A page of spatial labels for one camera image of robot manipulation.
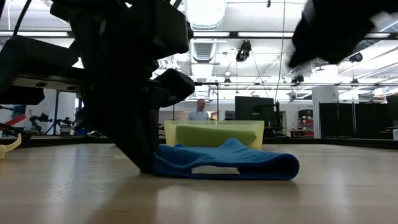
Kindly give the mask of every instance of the yellow object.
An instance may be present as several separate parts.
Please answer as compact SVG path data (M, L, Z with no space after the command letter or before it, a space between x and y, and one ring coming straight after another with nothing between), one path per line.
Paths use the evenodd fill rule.
M4 156L6 155L6 152L14 150L16 147L18 147L22 142L22 137L21 134L18 134L18 138L16 141L13 143L5 146L5 145L0 145L0 159L3 159Z
M229 138L261 149L263 121L165 121L166 144L218 147Z

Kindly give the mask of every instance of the wooden table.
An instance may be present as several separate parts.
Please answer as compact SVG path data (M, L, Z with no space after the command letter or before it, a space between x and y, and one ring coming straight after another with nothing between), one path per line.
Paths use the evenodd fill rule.
M109 144L16 149L0 161L0 223L398 223L398 151L264 148L298 157L294 181L142 175Z
M288 129L286 131L290 132L291 138L296 138L294 134L297 134L297 138L301 138L302 136L304 136L304 130L302 129Z

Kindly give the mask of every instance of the green sponge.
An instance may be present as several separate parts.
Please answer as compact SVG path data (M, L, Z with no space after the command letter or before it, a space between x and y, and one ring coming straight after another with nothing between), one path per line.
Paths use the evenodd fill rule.
M184 146L218 147L229 138L236 138L245 146L250 146L257 136L254 131L205 128L190 125L177 125L176 138Z

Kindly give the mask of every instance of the black monitor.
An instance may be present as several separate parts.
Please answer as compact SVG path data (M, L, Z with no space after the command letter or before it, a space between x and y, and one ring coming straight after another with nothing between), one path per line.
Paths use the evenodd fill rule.
M265 121L275 126L274 99L252 96L235 96L235 117L242 121Z

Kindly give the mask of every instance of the black robotic arm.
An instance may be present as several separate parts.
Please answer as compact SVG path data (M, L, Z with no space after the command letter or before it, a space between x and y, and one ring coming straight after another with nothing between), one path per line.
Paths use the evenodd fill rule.
M150 77L158 59L188 51L193 33L168 1L128 3L132 6L117 0L53 0L50 12L70 23L73 48L10 38L0 52L0 95L13 96L12 104L37 104L43 98L40 88L78 93L85 107L77 125L101 131L141 171L151 172L159 148L159 108L184 100L195 86L172 69ZM72 67L78 57L84 69ZM21 89L30 94L15 97Z
M308 0L292 37L295 52L289 66L315 58L341 62L374 29L371 18L383 11L397 12L398 1Z

